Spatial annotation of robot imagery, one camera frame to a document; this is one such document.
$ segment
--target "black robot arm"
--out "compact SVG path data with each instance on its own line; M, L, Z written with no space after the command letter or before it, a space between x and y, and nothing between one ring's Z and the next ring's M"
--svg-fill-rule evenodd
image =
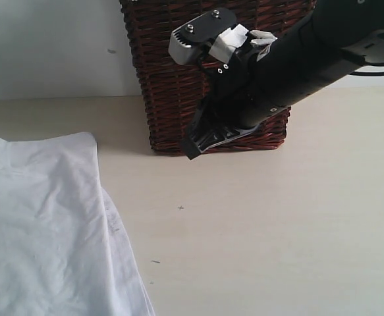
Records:
M199 63L207 55L215 36L194 41L197 30L217 29L218 36L235 27L230 11L216 13L203 14L173 32L189 49L185 59L171 43L174 60ZM222 20L221 14L228 18ZM190 159L251 134L269 117L360 67L384 66L384 0L318 0L316 8L274 41L261 59L252 39L249 32L248 40L224 65L228 71L211 74L211 92L199 104L181 143Z

